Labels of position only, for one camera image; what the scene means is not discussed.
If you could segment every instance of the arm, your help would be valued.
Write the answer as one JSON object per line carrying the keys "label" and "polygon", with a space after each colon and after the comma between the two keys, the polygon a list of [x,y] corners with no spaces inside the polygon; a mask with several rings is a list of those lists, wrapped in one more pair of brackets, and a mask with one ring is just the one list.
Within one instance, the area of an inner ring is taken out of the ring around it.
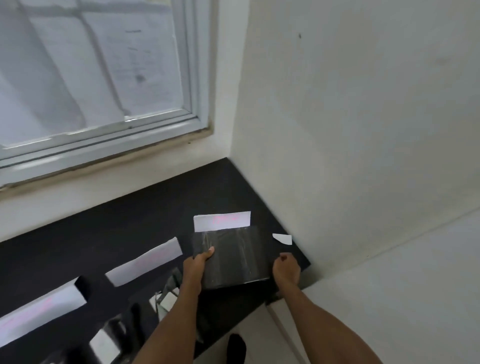
{"label": "arm", "polygon": [[292,254],[280,254],[274,263],[273,275],[292,313],[301,342],[312,364],[381,364],[380,359],[360,336],[315,305],[297,287],[300,267]]}
{"label": "arm", "polygon": [[214,248],[183,262],[180,294],[170,312],[158,324],[153,334],[138,352],[133,364],[190,364],[195,349],[195,329],[198,295],[205,260]]}

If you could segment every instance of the forearm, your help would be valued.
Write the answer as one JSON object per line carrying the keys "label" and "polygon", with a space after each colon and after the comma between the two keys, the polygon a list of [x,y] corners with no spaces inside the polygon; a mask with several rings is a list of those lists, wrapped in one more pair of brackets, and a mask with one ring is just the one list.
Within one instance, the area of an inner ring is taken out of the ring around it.
{"label": "forearm", "polygon": [[381,363],[357,334],[310,301],[296,285],[285,283],[280,291],[312,364]]}
{"label": "forearm", "polygon": [[182,285],[170,312],[158,324],[133,364],[191,364],[195,349],[198,295]]}

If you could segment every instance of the window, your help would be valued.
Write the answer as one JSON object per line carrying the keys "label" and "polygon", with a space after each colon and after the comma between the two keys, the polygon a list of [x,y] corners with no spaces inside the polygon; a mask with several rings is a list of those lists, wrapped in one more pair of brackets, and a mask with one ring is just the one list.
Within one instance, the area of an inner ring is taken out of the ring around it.
{"label": "window", "polygon": [[0,0],[0,187],[208,126],[210,7]]}

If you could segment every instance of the person's left hand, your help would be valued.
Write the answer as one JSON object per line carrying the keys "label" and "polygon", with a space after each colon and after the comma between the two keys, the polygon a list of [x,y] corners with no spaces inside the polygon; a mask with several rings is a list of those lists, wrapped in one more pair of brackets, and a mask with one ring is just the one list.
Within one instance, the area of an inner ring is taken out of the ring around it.
{"label": "person's left hand", "polygon": [[183,261],[182,286],[191,288],[197,296],[202,291],[205,261],[213,255],[214,251],[215,248],[211,246],[207,252],[198,254],[195,259],[189,257]]}

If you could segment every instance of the person's left arm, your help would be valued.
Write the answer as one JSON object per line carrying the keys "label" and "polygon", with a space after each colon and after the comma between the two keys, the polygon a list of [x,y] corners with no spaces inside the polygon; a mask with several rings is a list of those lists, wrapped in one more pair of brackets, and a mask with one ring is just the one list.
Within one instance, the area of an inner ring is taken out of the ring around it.
{"label": "person's left arm", "polygon": [[133,364],[191,364],[195,349],[198,295],[205,261],[212,256],[198,254],[183,262],[183,281],[177,301],[158,324],[153,334],[138,352]]}

